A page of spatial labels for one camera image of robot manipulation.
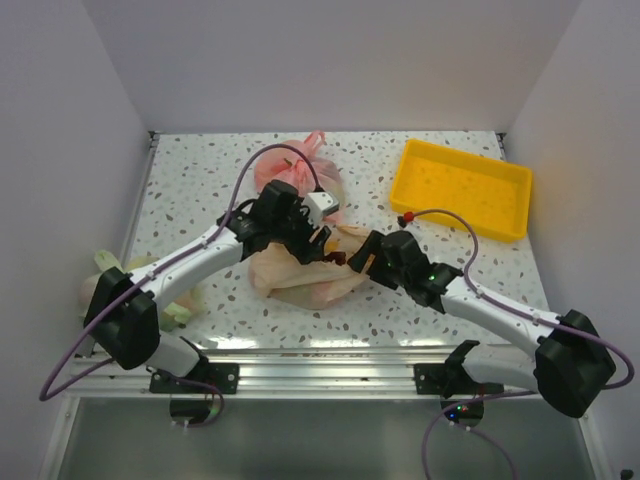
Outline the orange plastic fruit bag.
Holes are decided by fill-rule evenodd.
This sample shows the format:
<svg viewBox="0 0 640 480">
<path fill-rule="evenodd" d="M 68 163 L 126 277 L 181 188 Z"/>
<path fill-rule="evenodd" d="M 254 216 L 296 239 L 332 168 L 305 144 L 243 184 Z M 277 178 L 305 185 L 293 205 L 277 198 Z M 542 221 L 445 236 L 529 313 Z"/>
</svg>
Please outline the orange plastic fruit bag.
<svg viewBox="0 0 640 480">
<path fill-rule="evenodd" d="M 336 225 L 324 247 L 324 257 L 302 265 L 278 243 L 249 260 L 248 278 L 256 293 L 308 310 L 323 310 L 356 290 L 366 277 L 347 260 L 364 244 L 371 231 Z"/>
</svg>

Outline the black base bracket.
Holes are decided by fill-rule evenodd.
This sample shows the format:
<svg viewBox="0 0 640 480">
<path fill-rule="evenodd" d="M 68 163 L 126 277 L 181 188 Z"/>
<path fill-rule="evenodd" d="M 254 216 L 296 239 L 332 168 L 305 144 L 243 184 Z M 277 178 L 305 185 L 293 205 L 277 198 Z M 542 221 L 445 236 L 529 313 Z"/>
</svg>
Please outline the black base bracket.
<svg viewBox="0 0 640 480">
<path fill-rule="evenodd" d="M 498 383 L 478 383 L 464 370 L 466 355 L 480 344 L 465 340 L 443 363 L 417 363 L 413 366 L 414 383 L 418 395 L 438 395 L 448 399 L 453 395 L 485 395 L 504 392 Z"/>
<path fill-rule="evenodd" d="M 212 394 L 215 387 L 223 395 L 232 395 L 237 392 L 239 379 L 238 363 L 200 362 L 185 378 L 156 371 L 151 376 L 149 391 L 154 394 Z"/>
</svg>

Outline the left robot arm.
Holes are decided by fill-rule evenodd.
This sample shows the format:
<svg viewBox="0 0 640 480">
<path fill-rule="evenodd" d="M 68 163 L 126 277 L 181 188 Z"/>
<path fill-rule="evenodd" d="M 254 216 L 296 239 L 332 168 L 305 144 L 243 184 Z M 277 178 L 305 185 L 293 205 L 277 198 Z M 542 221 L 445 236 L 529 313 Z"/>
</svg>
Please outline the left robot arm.
<svg viewBox="0 0 640 480">
<path fill-rule="evenodd" d="M 279 243 L 302 265 L 324 258 L 331 231 L 324 220 L 340 208 L 317 188 L 301 196 L 274 180 L 255 199 L 233 204 L 204 234 L 175 252 L 129 273 L 112 267 L 97 282 L 84 320 L 89 335 L 124 370 L 167 372 L 185 392 L 208 379 L 204 357 L 188 341 L 162 333 L 161 313 L 214 273 Z"/>
</svg>

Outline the aluminium frame rail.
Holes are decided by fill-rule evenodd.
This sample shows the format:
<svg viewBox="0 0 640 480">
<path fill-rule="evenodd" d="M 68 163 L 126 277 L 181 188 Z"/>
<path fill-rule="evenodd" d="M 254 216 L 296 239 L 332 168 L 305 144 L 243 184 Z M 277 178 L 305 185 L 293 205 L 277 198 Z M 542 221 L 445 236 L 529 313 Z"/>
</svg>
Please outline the aluminium frame rail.
<svg viewBox="0 0 640 480">
<path fill-rule="evenodd" d="M 398 348 L 304 348 L 210 350 L 211 363 L 239 366 L 232 399 L 382 399 L 417 397 L 414 367 L 442 364 L 451 346 Z M 516 347 L 480 345 L 464 365 L 476 382 L 499 383 L 505 390 L 537 392 L 534 363 Z M 72 385 L 68 395 L 89 398 L 136 398 L 151 395 L 151 374 L 144 367 L 98 369 Z"/>
</svg>

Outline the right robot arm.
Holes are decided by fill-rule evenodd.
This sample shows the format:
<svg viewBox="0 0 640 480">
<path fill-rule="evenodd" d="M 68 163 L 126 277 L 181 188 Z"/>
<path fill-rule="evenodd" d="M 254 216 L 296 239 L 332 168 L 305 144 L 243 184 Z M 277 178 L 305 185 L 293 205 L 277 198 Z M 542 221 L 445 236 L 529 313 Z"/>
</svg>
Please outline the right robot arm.
<svg viewBox="0 0 640 480">
<path fill-rule="evenodd" d="M 417 391 L 442 398 L 501 393 L 507 386 L 540 395 L 556 411 L 583 416 L 616 371 L 591 320 L 523 306 L 479 284 L 465 271 L 434 262 L 407 231 L 372 232 L 347 261 L 357 273 L 417 305 L 471 322 L 505 345 L 465 340 L 437 367 L 416 367 Z"/>
</svg>

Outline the green plastic fruit bag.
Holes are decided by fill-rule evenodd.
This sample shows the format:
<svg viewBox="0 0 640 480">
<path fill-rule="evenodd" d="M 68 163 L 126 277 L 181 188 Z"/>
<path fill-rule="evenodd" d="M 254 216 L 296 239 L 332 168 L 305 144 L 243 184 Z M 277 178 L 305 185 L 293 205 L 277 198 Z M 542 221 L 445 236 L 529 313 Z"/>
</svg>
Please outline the green plastic fruit bag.
<svg viewBox="0 0 640 480">
<path fill-rule="evenodd" d="M 132 257 L 125 266 L 122 266 L 120 261 L 111 252 L 98 250 L 94 254 L 94 263 L 98 269 L 98 273 L 86 278 L 79 289 L 80 316 L 86 316 L 91 298 L 102 273 L 111 267 L 116 267 L 125 273 L 129 273 L 137 268 L 150 265 L 157 260 L 158 257 L 150 255 Z M 184 328 L 189 321 L 199 315 L 203 309 L 203 288 L 202 285 L 198 283 L 194 287 L 181 293 L 161 312 L 159 327 L 165 332 L 170 332 L 176 328 Z"/>
</svg>

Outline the right black base bracket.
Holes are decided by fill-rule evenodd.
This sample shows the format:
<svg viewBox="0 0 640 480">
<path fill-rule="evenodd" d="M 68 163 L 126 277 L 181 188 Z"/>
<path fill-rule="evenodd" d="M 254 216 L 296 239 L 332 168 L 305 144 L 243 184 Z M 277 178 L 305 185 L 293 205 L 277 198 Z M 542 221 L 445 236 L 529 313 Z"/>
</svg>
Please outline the right black base bracket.
<svg viewBox="0 0 640 480">
<path fill-rule="evenodd" d="M 438 395 L 448 399 L 453 395 L 485 395 L 504 392 L 498 383 L 478 383 L 464 370 L 466 355 L 480 344 L 465 340 L 443 363 L 417 363 L 413 366 L 414 383 L 418 395 Z"/>
</svg>

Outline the pink knotted plastic bag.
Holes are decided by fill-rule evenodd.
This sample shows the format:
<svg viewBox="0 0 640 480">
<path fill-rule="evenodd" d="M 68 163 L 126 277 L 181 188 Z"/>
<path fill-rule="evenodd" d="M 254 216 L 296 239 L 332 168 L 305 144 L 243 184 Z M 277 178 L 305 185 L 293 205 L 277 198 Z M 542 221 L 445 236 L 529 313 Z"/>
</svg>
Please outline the pink knotted plastic bag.
<svg viewBox="0 0 640 480">
<path fill-rule="evenodd" d="M 294 147 L 306 156 L 314 168 L 320 186 L 337 198 L 340 208 L 330 215 L 327 221 L 332 224 L 341 224 L 344 220 L 343 207 L 346 205 L 344 184 L 336 164 L 319 155 L 319 150 L 325 143 L 325 133 L 320 130 L 312 131 L 304 141 L 285 141 L 286 145 Z M 307 163 L 297 153 L 284 148 L 269 150 L 255 162 L 256 191 L 260 193 L 272 180 L 281 180 L 292 185 L 301 196 L 310 193 L 316 187 Z"/>
</svg>

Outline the yellow plastic tray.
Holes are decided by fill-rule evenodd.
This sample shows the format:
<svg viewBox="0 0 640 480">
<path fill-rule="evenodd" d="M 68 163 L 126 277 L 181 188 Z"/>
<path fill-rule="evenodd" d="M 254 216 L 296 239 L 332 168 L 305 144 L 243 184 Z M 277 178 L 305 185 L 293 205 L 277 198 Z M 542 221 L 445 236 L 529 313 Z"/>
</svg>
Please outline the yellow plastic tray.
<svg viewBox="0 0 640 480">
<path fill-rule="evenodd" d="M 512 243 L 527 235 L 533 173 L 483 156 L 410 139 L 394 176 L 390 205 L 404 214 L 432 209 L 422 218 L 461 229 L 451 211 L 479 236 Z"/>
</svg>

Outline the left black base bracket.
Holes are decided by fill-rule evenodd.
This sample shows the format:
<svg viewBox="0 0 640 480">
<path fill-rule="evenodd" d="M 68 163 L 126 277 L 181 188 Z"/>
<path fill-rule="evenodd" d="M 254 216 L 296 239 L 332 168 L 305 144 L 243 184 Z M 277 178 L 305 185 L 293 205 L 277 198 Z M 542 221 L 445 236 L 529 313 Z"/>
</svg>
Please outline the left black base bracket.
<svg viewBox="0 0 640 480">
<path fill-rule="evenodd" d="M 154 394 L 212 394 L 215 387 L 223 395 L 232 395 L 237 392 L 239 379 L 238 363 L 200 362 L 185 378 L 156 371 L 151 376 L 149 391 Z"/>
</svg>

